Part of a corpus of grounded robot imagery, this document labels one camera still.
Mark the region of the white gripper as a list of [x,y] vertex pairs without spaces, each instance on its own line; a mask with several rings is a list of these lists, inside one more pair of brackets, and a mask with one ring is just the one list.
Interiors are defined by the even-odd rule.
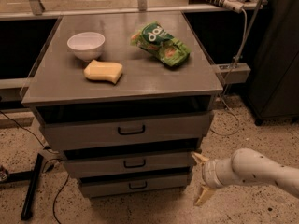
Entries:
[[202,165],[202,177],[206,183],[206,185],[200,186],[198,197],[194,202],[195,206],[200,206],[206,203],[215,194],[215,189],[222,188],[223,184],[218,179],[215,160],[210,160],[208,157],[197,152],[193,152],[192,157],[197,163]]

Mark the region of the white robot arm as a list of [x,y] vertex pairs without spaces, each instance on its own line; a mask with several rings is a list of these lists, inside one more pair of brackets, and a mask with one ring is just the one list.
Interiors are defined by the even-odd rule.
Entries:
[[204,181],[196,206],[204,204],[217,189],[230,185],[273,185],[299,197],[299,169],[272,161],[253,149],[240,148],[226,159],[209,159],[197,152],[192,156],[202,167]]

